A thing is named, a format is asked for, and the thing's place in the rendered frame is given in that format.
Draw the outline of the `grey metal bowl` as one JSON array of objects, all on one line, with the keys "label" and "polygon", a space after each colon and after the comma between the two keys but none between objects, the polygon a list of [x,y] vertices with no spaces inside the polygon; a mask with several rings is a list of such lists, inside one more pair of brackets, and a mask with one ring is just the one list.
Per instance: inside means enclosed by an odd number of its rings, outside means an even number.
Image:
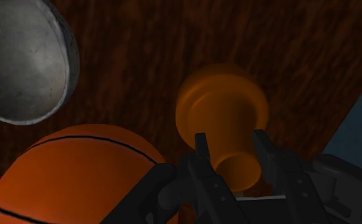
[{"label": "grey metal bowl", "polygon": [[0,121],[34,125],[77,86],[74,34],[50,0],[0,0]]}]

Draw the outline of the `orange basketball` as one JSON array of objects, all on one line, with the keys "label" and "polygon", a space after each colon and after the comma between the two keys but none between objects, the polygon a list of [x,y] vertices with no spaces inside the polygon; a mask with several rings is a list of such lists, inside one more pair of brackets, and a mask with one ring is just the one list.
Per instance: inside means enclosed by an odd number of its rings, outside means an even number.
[{"label": "orange basketball", "polygon": [[136,133],[76,125],[40,139],[0,179],[0,224],[99,224],[163,156]]}]

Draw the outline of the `orange vase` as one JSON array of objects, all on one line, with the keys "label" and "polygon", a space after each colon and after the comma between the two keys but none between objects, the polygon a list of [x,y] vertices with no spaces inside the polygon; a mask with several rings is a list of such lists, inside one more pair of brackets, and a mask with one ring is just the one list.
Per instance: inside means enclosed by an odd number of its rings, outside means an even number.
[{"label": "orange vase", "polygon": [[189,75],[176,101],[176,127],[195,146],[195,134],[205,133],[211,165],[231,191],[254,186],[261,176],[252,131],[265,129],[267,98],[245,70],[230,64],[204,66]]}]

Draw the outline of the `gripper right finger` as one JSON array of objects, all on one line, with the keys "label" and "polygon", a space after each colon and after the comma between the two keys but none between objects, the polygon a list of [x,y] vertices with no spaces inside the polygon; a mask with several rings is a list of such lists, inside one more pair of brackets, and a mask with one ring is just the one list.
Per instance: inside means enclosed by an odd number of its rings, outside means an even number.
[{"label": "gripper right finger", "polygon": [[252,133],[265,181],[283,195],[293,224],[362,224],[362,169],[330,154],[308,162]]}]

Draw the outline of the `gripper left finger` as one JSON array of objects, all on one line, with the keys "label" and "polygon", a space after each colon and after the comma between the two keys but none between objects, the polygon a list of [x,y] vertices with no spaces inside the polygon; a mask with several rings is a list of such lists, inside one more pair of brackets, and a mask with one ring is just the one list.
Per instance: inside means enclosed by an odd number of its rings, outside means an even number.
[{"label": "gripper left finger", "polygon": [[101,224],[166,224],[185,202],[194,202],[195,224],[249,224],[224,179],[210,164],[205,134],[195,134],[195,153],[178,165],[156,164]]}]

